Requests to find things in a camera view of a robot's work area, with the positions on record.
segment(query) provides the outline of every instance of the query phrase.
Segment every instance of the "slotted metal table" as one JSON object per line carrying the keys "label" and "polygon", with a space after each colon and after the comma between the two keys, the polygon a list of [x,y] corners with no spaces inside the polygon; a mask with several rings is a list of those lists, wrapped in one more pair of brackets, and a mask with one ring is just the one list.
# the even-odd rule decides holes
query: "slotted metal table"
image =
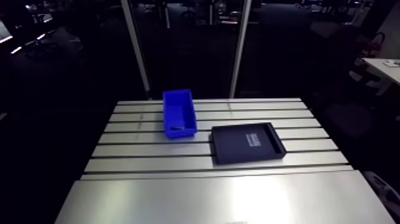
{"label": "slotted metal table", "polygon": [[[56,223],[394,223],[300,98],[194,100],[170,140],[162,101],[120,101]],[[271,122],[281,160],[217,166],[213,126]]]}

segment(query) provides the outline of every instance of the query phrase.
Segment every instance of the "white label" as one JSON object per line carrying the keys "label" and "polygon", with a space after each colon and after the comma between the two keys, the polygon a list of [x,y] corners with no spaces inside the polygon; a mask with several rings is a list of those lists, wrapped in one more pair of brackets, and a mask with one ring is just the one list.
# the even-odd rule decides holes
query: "white label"
{"label": "white label", "polygon": [[250,147],[261,146],[260,140],[256,133],[246,134],[247,141],[249,142]]}

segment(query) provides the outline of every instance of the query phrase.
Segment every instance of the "small object inside bin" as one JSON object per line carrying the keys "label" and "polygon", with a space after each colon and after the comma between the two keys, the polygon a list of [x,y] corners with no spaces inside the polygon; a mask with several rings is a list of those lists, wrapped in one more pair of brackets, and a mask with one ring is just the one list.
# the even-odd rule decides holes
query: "small object inside bin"
{"label": "small object inside bin", "polygon": [[171,130],[183,130],[185,127],[171,127]]}

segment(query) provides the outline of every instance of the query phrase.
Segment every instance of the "light fixture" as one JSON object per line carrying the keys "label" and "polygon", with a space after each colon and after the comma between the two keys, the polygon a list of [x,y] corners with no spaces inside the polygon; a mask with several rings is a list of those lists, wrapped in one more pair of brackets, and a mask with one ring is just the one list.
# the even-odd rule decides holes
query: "light fixture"
{"label": "light fixture", "polygon": [[19,46],[18,48],[16,48],[15,50],[13,50],[13,51],[11,51],[11,53],[12,54],[15,54],[17,51],[19,51],[19,50],[21,50],[22,49],[22,47],[21,46]]}
{"label": "light fixture", "polygon": [[44,38],[45,36],[46,36],[46,34],[42,34],[42,35],[38,36],[37,39],[40,40],[40,39]]}
{"label": "light fixture", "polygon": [[4,38],[3,40],[0,40],[0,43],[6,42],[9,39],[13,38],[13,36],[7,36],[6,38]]}

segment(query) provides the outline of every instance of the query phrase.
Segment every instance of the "white pole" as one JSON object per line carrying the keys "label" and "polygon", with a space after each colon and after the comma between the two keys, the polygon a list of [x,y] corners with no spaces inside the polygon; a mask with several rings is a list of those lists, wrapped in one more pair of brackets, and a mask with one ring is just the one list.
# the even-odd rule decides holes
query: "white pole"
{"label": "white pole", "polygon": [[236,84],[238,82],[238,75],[240,69],[240,61],[242,60],[243,44],[245,43],[246,29],[249,21],[249,14],[251,8],[251,0],[244,0],[244,7],[242,11],[242,19],[240,22],[239,38],[237,39],[235,63],[233,65],[232,81],[230,83],[229,98],[235,97]]}
{"label": "white pole", "polygon": [[132,41],[133,50],[135,52],[137,64],[139,66],[140,75],[142,76],[143,86],[145,87],[146,96],[149,98],[149,81],[147,79],[145,65],[143,63],[142,53],[139,46],[138,36],[136,34],[135,25],[133,24],[133,17],[130,11],[130,4],[128,0],[121,0],[122,9],[124,10],[125,20],[128,27],[130,40]]}

